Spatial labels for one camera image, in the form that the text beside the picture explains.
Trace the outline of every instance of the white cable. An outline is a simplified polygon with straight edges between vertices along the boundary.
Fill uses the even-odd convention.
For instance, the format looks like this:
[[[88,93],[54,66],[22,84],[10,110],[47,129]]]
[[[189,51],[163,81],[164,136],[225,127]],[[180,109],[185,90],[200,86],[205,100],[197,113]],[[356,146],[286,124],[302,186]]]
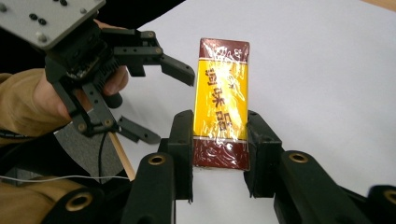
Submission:
[[[43,180],[25,180],[25,179],[18,179],[18,178],[13,178],[13,177],[8,177],[8,176],[3,176],[0,175],[0,179],[8,179],[8,180],[14,180],[14,181],[20,181],[20,182],[29,182],[29,183],[40,183],[40,182],[49,182],[49,181],[54,181],[54,180],[59,180],[59,179],[66,179],[66,178],[87,178],[87,179],[104,179],[104,178],[119,178],[119,179],[127,179],[129,180],[128,177],[124,176],[118,176],[118,175],[111,175],[111,176],[85,176],[85,175],[65,175],[65,176],[60,176],[60,177],[53,177],[49,179],[43,179]]]

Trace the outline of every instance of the yellow package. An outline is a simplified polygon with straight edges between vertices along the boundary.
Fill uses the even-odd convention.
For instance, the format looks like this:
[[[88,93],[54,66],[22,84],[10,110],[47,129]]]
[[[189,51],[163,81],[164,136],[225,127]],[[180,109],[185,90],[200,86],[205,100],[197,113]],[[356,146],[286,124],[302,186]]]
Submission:
[[[193,165],[249,169],[245,41],[202,38],[193,121]]]

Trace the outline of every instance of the person's hand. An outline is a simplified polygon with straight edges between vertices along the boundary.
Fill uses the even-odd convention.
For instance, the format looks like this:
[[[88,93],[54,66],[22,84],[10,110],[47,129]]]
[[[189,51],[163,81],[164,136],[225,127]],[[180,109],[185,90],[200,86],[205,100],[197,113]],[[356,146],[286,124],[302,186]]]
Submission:
[[[98,26],[103,28],[118,28],[120,27],[111,26],[106,23],[94,20]],[[129,73],[126,66],[119,67],[116,72],[108,79],[106,82],[103,94],[104,95],[113,95],[121,91],[128,83]],[[83,91],[76,91],[75,95],[80,101],[81,105],[85,108],[85,110],[89,110],[92,106]],[[52,85],[47,81],[46,75],[43,72],[43,75],[35,87],[35,92],[33,95],[33,100],[35,101],[35,105],[43,112],[55,116],[61,117],[64,119],[71,120],[66,105],[59,97],[58,93],[53,89]]]

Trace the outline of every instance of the plastic wrapper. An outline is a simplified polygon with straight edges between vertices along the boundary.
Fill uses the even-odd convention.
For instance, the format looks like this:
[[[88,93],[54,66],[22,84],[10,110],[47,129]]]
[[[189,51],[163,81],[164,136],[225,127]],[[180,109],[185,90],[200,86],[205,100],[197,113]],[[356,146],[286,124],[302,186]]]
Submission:
[[[245,41],[202,38],[193,121],[193,165],[249,169]]]

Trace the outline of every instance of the white table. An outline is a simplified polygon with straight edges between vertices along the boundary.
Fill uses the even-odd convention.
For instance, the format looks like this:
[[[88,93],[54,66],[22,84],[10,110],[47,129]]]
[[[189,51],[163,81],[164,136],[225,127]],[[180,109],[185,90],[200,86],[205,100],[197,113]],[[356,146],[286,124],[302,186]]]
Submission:
[[[396,186],[396,13],[352,0],[189,0],[139,30],[197,70],[201,37],[250,43],[248,108],[286,150],[304,151],[334,181],[363,196]],[[174,115],[194,109],[195,87],[146,67],[114,110],[169,136]],[[158,145],[120,136],[133,167]],[[249,198],[241,172],[193,170],[192,204],[177,223],[277,223],[273,199]]]

